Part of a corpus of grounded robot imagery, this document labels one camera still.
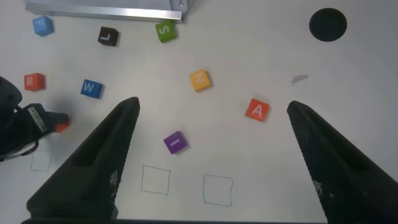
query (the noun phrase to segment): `black block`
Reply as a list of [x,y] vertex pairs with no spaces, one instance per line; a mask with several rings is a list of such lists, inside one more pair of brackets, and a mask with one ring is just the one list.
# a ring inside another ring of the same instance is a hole
[[116,29],[109,27],[101,27],[101,31],[99,32],[98,42],[103,45],[108,46],[116,46],[116,42],[118,41],[119,32]]

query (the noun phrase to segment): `black round object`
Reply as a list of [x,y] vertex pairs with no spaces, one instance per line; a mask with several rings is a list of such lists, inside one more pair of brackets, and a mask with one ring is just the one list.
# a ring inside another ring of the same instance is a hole
[[321,9],[310,19],[310,31],[316,39],[321,41],[337,40],[346,32],[346,29],[346,17],[337,9]]

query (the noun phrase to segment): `square outline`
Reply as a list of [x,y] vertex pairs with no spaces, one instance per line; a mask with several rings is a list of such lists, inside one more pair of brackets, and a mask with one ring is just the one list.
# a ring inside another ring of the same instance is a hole
[[[212,177],[221,177],[221,178],[226,178],[226,179],[231,179],[232,180],[231,189],[229,190],[229,197],[231,199],[231,204],[230,205],[221,205],[221,204],[211,203],[211,202],[207,202],[206,201],[206,198],[205,198],[205,184],[206,184],[205,176],[206,175],[209,175],[209,176],[212,176]],[[233,185],[234,185],[234,180],[232,178],[230,178],[230,177],[222,177],[222,176],[217,176],[217,175],[204,174],[203,175],[203,200],[205,201],[205,205],[207,203],[209,203],[211,205],[220,205],[220,206],[224,206],[224,207],[231,207],[232,206],[232,187],[233,187]]]
[[[143,189],[142,189],[142,185],[143,185],[143,183],[144,183],[144,167],[150,167],[150,168],[165,170],[165,171],[168,171],[168,172],[169,172],[169,178],[167,179],[167,193],[166,193],[166,194],[163,194],[163,193],[160,193],[160,192],[151,192],[151,191],[143,190]],[[169,195],[169,186],[170,186],[170,174],[171,174],[171,173],[172,173],[171,170],[161,169],[161,168],[157,168],[157,167],[151,167],[151,166],[147,166],[147,165],[144,165],[144,164],[143,164],[143,165],[142,165],[141,191],[143,191],[143,192],[149,192],[149,193],[157,193],[157,194],[162,194],[162,195],[168,196],[168,195]]]
[[[47,168],[47,171],[46,171],[46,170],[35,170],[35,169],[33,169],[33,155],[34,155],[34,153],[37,152],[37,151],[39,151],[39,152],[51,152],[49,168]],[[35,152],[32,153],[32,160],[31,160],[31,162],[30,162],[30,171],[49,172],[50,166],[51,166],[51,162],[52,162],[52,150],[36,150]]]

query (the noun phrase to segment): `white table surface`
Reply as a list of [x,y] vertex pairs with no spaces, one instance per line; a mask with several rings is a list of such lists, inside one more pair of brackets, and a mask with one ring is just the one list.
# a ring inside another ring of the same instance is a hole
[[[334,7],[345,35],[320,42],[314,12]],[[23,1],[0,2],[0,75],[23,93],[21,106],[67,112],[72,125],[41,140],[50,170],[31,156],[0,164],[0,223],[29,218],[26,201],[121,100],[141,111],[116,198],[118,218],[326,222],[287,106],[311,106],[398,180],[397,1],[197,1],[178,39],[161,44],[155,23],[52,17],[55,33],[35,35]],[[97,42],[101,26],[120,31],[117,47]],[[206,69],[213,87],[193,91]],[[40,72],[47,89],[24,90]],[[309,79],[291,85],[294,75]],[[105,85],[101,100],[80,95],[84,79]],[[244,116],[251,98],[270,104],[267,120]],[[170,155],[163,139],[182,131],[190,148]],[[171,170],[169,195],[141,191],[142,165]],[[203,174],[231,177],[233,206],[204,204]]]

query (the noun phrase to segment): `letter block a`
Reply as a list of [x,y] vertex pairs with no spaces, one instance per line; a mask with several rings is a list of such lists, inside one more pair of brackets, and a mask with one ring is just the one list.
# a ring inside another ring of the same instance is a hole
[[103,85],[98,82],[85,80],[81,88],[80,94],[99,99],[101,96]]
[[256,99],[251,99],[248,110],[246,111],[246,116],[248,118],[253,118],[258,121],[264,121],[269,109],[269,105],[263,103]]

